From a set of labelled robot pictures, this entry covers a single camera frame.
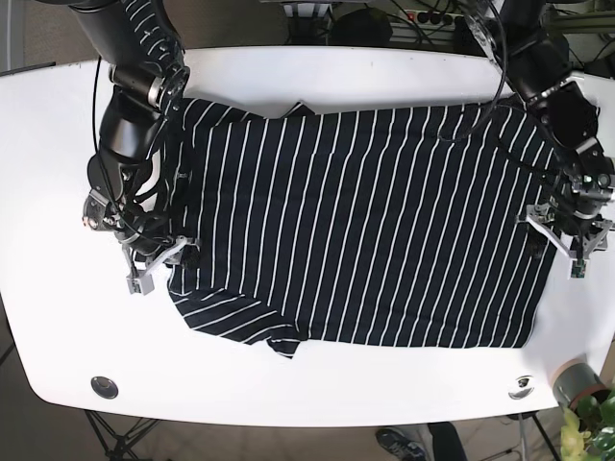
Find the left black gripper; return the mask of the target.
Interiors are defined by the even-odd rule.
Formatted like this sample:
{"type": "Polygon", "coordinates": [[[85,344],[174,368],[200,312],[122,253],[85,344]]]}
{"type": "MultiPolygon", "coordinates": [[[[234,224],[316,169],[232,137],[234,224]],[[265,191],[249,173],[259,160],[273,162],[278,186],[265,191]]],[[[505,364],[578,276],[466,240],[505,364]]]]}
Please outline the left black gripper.
{"type": "Polygon", "coordinates": [[[565,188],[542,204],[526,205],[519,214],[519,222],[527,227],[525,252],[538,259],[553,246],[568,260],[569,277],[584,278],[590,255],[608,249],[614,222],[604,218],[601,210],[613,201],[611,188],[593,192],[565,188]]]}

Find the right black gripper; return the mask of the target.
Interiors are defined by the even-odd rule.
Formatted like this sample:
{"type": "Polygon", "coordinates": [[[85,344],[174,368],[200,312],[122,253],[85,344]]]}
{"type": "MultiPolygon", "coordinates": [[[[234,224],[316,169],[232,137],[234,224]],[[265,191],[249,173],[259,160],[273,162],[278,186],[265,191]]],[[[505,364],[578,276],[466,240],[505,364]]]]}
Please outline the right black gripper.
{"type": "Polygon", "coordinates": [[[201,241],[183,235],[146,237],[128,231],[121,233],[121,249],[129,267],[129,293],[145,296],[155,289],[153,275],[160,266],[185,268],[197,263],[201,241]]]}

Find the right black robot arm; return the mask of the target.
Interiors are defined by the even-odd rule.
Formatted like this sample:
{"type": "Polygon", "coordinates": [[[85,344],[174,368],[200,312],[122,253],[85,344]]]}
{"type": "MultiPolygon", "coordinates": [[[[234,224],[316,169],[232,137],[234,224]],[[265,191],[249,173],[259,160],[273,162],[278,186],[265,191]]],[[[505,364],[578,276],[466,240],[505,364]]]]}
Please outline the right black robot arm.
{"type": "Polygon", "coordinates": [[[153,273],[179,263],[194,240],[173,235],[160,148],[189,79],[185,48],[161,1],[71,1],[98,53],[110,66],[111,100],[94,122],[94,154],[84,224],[114,234],[129,267],[132,294],[154,289],[153,273]]]}

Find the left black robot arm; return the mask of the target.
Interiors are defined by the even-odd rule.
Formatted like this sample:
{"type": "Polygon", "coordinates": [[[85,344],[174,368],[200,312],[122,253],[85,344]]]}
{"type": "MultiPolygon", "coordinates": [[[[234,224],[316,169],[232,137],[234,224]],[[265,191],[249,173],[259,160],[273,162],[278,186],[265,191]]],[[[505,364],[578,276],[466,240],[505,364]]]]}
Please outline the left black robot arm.
{"type": "Polygon", "coordinates": [[[525,113],[553,146],[554,166],[534,169],[546,192],[519,219],[540,243],[553,244],[582,279],[592,253],[607,248],[614,200],[614,160],[598,140],[598,110],[573,79],[572,65],[541,24],[542,1],[462,1],[469,29],[525,113]]]}

